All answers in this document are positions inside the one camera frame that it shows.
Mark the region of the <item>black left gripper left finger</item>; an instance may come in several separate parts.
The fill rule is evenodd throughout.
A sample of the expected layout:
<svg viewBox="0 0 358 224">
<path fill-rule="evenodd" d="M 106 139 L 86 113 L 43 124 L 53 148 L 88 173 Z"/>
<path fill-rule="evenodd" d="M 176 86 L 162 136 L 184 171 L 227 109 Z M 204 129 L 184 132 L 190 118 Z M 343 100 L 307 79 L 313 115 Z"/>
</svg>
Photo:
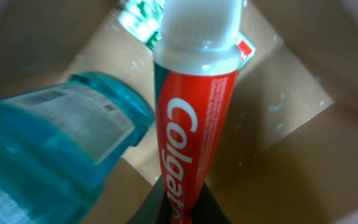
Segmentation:
<svg viewBox="0 0 358 224">
<path fill-rule="evenodd" d="M 162 176 L 127 224 L 168 224 L 168 201 Z"/>
</svg>

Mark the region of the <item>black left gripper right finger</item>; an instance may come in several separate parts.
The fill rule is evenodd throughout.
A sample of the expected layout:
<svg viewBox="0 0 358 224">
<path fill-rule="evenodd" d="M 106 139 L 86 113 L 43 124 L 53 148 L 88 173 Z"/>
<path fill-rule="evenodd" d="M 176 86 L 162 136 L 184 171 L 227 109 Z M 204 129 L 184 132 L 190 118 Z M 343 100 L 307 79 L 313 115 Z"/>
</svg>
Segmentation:
<svg viewBox="0 0 358 224">
<path fill-rule="evenodd" d="M 203 184 L 197 203 L 192 209 L 194 224 L 231 224 L 206 184 Z"/>
</svg>

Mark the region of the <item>blue mouthwash bottle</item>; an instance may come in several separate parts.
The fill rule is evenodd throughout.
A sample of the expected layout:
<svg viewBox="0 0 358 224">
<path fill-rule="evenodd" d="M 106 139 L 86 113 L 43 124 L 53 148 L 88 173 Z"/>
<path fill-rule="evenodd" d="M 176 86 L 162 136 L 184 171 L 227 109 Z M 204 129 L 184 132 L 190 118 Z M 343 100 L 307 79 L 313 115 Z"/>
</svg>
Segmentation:
<svg viewBox="0 0 358 224">
<path fill-rule="evenodd" d="M 138 92 L 100 72 L 0 98 L 0 223 L 79 223 L 154 119 Z"/>
</svg>

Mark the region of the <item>red Colgate toothpaste tube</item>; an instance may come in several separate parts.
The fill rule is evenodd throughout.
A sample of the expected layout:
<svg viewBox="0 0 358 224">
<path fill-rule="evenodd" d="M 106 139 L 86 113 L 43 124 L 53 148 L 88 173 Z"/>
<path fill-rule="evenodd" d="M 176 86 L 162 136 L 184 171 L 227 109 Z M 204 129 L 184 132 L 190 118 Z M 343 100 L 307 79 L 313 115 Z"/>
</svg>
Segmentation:
<svg viewBox="0 0 358 224">
<path fill-rule="evenodd" d="M 165 1 L 154 47 L 158 152 L 171 223 L 191 223 L 241 64 L 241 0 Z"/>
</svg>

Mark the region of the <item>green Dettol soap packet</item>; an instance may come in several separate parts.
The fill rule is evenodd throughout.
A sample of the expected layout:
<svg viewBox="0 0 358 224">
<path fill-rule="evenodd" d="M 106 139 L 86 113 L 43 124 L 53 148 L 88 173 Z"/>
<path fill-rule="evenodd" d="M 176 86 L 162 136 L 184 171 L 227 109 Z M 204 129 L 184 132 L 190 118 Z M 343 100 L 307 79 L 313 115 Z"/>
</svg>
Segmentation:
<svg viewBox="0 0 358 224">
<path fill-rule="evenodd" d="M 150 50 L 159 40 L 201 52 L 236 45 L 243 67 L 256 47 L 240 31 L 242 4 L 237 0 L 121 1 L 118 21 Z"/>
</svg>

